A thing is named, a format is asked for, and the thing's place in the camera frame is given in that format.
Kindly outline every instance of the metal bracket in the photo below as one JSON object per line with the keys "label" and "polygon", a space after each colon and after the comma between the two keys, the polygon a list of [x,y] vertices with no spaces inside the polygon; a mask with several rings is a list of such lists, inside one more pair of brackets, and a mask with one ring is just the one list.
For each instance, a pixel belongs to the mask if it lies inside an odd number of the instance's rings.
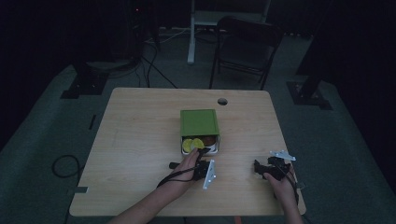
{"label": "metal bracket", "polygon": [[209,168],[207,168],[207,173],[206,173],[203,189],[207,189],[207,187],[209,187],[209,185],[212,183],[212,181],[215,178],[216,178],[215,161],[214,160],[210,160]]}
{"label": "metal bracket", "polygon": [[279,151],[279,152],[277,152],[277,151],[270,151],[270,154],[273,155],[273,156],[275,156],[275,157],[281,158],[281,159],[285,159],[285,160],[289,160],[289,161],[296,161],[296,158],[293,157],[293,156],[291,156],[291,155],[290,155],[287,151],[285,151],[285,150],[281,150],[281,151]]}

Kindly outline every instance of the lemon slice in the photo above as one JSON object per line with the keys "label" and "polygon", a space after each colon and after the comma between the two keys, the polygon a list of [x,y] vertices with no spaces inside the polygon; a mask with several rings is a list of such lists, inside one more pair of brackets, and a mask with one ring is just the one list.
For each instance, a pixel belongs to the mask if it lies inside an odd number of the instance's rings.
{"label": "lemon slice", "polygon": [[192,145],[192,139],[190,139],[190,138],[184,139],[183,144],[182,144],[183,150],[187,153],[191,152],[192,151],[191,145]]}
{"label": "lemon slice", "polygon": [[204,142],[199,138],[194,138],[194,140],[192,140],[192,144],[190,148],[191,150],[193,150],[195,147],[200,149],[204,148],[205,147]]}

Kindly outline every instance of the black chair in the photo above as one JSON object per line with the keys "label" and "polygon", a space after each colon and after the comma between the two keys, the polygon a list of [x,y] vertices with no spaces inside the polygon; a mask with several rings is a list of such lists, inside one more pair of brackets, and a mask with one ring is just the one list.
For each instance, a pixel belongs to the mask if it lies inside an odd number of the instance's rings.
{"label": "black chair", "polygon": [[216,29],[218,42],[213,60],[209,89],[212,89],[216,66],[261,76],[260,90],[265,81],[283,32],[277,26],[259,21],[247,21],[233,16],[219,20]]}

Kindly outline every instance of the black stand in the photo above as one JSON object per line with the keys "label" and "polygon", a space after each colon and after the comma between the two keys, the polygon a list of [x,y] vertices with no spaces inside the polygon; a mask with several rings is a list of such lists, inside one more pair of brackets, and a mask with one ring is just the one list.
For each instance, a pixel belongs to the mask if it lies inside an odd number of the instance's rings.
{"label": "black stand", "polygon": [[305,83],[287,82],[291,98],[295,105],[318,105],[322,110],[332,110],[329,101],[323,99],[318,84],[320,79],[308,77]]}
{"label": "black stand", "polygon": [[101,95],[106,85],[108,73],[93,72],[85,62],[73,62],[77,75],[69,90],[61,99],[77,99],[80,95]]}

